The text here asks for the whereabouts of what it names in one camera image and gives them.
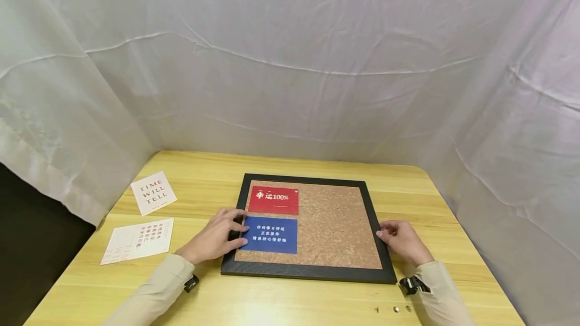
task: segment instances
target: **cork board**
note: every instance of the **cork board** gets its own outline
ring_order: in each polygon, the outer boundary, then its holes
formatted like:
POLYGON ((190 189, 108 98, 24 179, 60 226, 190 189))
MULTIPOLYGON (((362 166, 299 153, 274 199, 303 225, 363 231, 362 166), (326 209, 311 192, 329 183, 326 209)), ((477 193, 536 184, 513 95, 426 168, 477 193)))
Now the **cork board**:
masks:
POLYGON ((379 224, 364 182, 245 174, 238 208, 248 210, 253 186, 298 190, 298 215, 249 212, 296 219, 298 252, 232 251, 222 274, 396 283, 386 246, 374 235, 379 224))
POLYGON ((383 268, 359 188, 252 180, 250 189, 259 185, 298 190, 298 215, 249 212, 250 216, 297 219, 298 253, 239 250, 236 261, 383 268))

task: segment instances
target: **cork surface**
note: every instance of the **cork surface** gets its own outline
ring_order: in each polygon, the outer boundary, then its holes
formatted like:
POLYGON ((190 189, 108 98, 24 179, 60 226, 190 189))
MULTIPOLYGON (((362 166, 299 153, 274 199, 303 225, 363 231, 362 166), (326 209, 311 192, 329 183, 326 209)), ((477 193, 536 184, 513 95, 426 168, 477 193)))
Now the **cork surface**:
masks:
MULTIPOLYGON (((252 181, 252 187, 298 189, 298 215, 250 212, 251 216, 298 220, 298 253, 237 250, 236 261, 382 269, 359 188, 252 181)), ((246 201, 248 209, 250 197, 246 201)))

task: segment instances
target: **wrist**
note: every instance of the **wrist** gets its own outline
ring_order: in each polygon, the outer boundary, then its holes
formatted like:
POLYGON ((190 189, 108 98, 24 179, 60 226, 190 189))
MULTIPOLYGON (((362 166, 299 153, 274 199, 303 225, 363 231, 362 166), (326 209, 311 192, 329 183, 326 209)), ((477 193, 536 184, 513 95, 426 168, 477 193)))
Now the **wrist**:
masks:
POLYGON ((204 260, 202 260, 202 258, 199 257, 199 255, 197 255, 195 253, 187 252, 187 250, 184 250, 184 249, 176 250, 175 254, 177 254, 178 256, 183 258, 184 260, 190 262, 194 266, 196 266, 199 263, 204 261, 204 260))
POLYGON ((435 262, 435 258, 431 255, 431 253, 420 254, 416 257, 411 259, 411 262, 415 268, 419 267, 420 265, 428 264, 430 262, 435 262))

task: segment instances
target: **red card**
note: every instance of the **red card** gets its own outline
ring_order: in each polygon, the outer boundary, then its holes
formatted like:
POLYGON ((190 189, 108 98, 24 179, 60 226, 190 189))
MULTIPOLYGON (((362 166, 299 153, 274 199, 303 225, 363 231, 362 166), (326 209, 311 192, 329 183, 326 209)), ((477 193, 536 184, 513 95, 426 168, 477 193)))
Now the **red card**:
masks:
POLYGON ((298 190, 253 186, 248 211, 298 215, 298 190))

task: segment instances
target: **wooden table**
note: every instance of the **wooden table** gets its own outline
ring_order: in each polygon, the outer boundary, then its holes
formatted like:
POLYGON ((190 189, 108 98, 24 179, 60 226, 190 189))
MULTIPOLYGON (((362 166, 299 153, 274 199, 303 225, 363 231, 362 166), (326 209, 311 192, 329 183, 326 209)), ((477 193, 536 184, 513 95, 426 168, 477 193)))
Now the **wooden table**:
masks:
MULTIPOLYGON (((98 325, 145 281, 164 254, 99 266, 113 228, 175 218, 171 252, 222 207, 235 207, 244 173, 367 182, 379 221, 407 219, 451 273, 477 325, 523 325, 427 174, 408 166, 161 151, 136 180, 163 170, 178 201, 140 216, 127 187, 99 230, 26 325, 98 325)), ((403 262, 392 256, 397 276, 403 262)), ((155 325, 420 325, 419 303, 396 285, 221 276, 221 259, 198 265, 201 283, 155 325), (410 312, 405 306, 411 306, 410 312), (400 309, 395 313, 393 307, 400 309)))

